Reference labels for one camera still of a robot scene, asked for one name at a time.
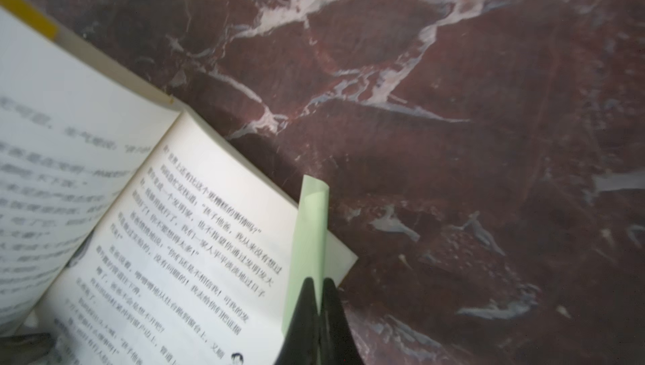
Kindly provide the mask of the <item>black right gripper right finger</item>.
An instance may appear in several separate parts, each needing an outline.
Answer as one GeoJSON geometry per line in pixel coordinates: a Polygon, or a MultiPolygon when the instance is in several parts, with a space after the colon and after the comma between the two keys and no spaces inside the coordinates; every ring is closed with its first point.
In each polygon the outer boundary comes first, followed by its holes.
{"type": "Polygon", "coordinates": [[[320,363],[325,365],[364,365],[355,344],[334,281],[324,279],[320,311],[320,363]]]}

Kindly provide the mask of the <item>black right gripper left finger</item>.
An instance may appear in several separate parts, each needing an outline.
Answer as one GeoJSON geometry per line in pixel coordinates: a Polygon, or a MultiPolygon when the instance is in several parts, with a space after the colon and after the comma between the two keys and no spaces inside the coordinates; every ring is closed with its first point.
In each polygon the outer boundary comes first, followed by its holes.
{"type": "Polygon", "coordinates": [[[314,365],[319,344],[318,308],[312,278],[304,279],[275,365],[314,365]]]}

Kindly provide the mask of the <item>green sticky note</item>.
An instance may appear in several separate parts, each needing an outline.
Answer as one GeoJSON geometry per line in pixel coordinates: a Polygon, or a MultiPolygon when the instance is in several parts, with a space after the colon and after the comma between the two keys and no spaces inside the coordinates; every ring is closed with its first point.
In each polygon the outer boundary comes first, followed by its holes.
{"type": "Polygon", "coordinates": [[[315,308],[321,309],[328,219],[329,186],[322,180],[305,175],[302,179],[292,241],[292,260],[282,321],[283,333],[287,333],[289,329],[306,279],[312,280],[315,308]]]}

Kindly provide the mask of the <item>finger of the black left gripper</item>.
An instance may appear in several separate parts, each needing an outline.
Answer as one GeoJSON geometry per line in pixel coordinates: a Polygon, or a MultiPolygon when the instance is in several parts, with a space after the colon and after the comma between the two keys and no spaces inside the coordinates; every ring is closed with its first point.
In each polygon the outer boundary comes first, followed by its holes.
{"type": "Polygon", "coordinates": [[[1,338],[1,365],[25,365],[44,358],[55,346],[49,333],[1,338]]]}

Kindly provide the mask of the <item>yellow children's book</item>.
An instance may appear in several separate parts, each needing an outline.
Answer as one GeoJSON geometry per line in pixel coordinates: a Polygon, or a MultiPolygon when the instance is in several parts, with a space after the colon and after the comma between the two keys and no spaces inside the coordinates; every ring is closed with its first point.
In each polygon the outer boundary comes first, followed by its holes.
{"type": "MultiPolygon", "coordinates": [[[[192,109],[1,0],[1,338],[32,364],[275,364],[298,202],[192,109]]],[[[357,257],[327,230],[324,279],[357,257]]]]}

